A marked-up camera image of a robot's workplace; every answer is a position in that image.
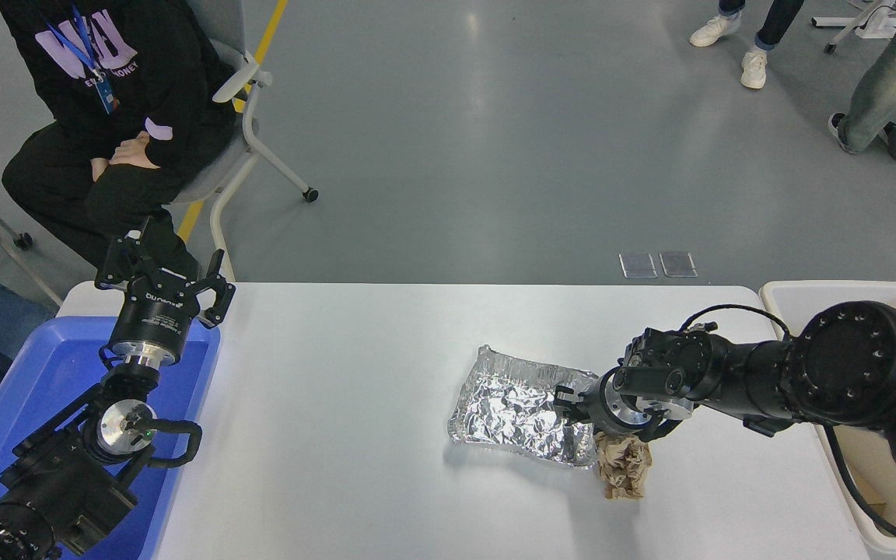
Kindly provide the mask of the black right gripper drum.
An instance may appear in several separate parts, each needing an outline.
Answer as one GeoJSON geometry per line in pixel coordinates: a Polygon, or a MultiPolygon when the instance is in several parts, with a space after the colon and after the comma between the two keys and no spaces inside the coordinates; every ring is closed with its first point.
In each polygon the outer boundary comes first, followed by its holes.
{"type": "Polygon", "coordinates": [[[611,437],[628,435],[628,422],[621,414],[626,410],[625,402],[613,387],[615,373],[619,366],[605,373],[595,385],[582,393],[582,408],[598,432],[611,437]]]}

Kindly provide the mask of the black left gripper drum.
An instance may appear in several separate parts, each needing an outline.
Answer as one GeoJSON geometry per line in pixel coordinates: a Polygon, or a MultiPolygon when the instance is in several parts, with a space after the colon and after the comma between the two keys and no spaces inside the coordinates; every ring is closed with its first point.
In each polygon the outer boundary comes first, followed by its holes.
{"type": "Polygon", "coordinates": [[[198,307],[186,295],[187,280],[177,274],[146,275],[129,280],[117,317],[110,350],[128,354],[132,346],[149,344],[167,354],[181,354],[198,307]]]}

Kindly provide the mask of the person's left hand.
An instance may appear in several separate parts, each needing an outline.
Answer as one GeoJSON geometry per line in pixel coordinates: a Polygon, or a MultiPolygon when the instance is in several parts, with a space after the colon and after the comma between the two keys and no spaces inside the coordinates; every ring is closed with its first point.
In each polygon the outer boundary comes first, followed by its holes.
{"type": "Polygon", "coordinates": [[[140,131],[135,138],[125,139],[114,150],[109,164],[131,164],[139,169],[158,170],[160,166],[153,163],[147,156],[146,149],[152,141],[147,131],[140,131]]]}

